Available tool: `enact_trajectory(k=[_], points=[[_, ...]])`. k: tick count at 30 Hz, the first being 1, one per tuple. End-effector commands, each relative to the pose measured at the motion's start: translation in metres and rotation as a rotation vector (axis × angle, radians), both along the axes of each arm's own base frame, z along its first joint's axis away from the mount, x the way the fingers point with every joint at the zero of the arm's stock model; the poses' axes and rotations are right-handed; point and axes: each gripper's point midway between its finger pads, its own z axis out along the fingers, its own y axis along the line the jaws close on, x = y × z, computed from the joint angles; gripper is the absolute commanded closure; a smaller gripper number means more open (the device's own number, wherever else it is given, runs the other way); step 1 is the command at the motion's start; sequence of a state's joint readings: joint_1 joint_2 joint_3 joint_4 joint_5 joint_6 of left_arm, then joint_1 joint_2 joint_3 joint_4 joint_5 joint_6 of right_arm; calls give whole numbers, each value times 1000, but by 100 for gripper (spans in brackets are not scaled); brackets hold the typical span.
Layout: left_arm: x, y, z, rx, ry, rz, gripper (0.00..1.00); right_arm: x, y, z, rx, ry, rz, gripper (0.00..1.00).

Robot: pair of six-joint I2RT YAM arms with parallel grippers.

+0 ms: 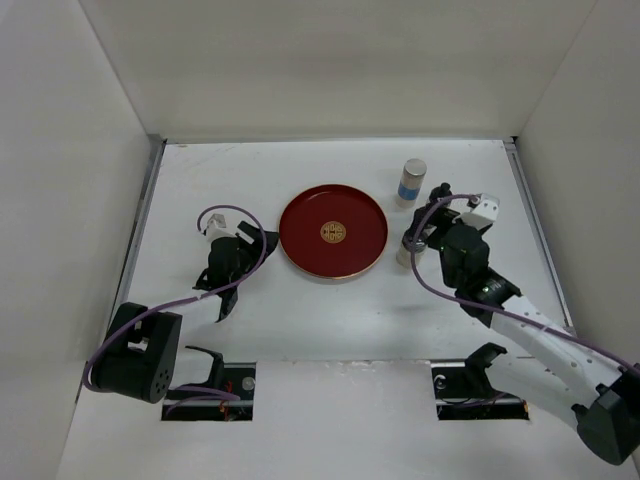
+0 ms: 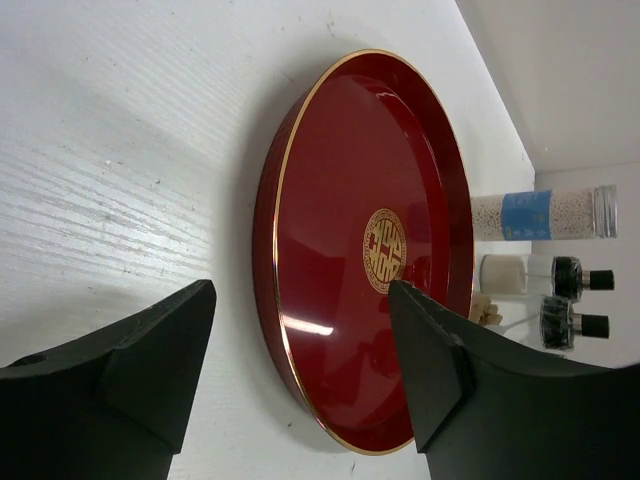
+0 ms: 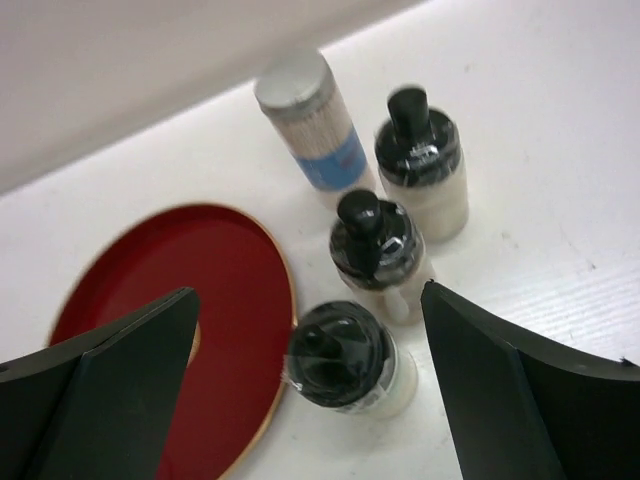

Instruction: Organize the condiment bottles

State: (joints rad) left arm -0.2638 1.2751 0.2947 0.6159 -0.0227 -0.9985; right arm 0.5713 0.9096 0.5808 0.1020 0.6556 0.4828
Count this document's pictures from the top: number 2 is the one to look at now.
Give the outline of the tall blue label spice jar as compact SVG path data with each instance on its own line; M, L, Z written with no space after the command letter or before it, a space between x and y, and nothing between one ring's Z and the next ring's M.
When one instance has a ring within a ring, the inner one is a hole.
M478 241L551 241L615 238L617 187L551 189L471 199Z

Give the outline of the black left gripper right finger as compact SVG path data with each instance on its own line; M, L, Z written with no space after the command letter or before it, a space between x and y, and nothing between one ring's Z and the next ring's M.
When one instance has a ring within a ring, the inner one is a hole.
M418 452L434 479L635 479L639 368L543 353L403 281L392 332Z

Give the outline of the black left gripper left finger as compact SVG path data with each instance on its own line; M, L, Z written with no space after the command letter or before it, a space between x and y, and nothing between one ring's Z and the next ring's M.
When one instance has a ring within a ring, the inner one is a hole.
M1 370L4 479L165 479L216 306L210 280Z

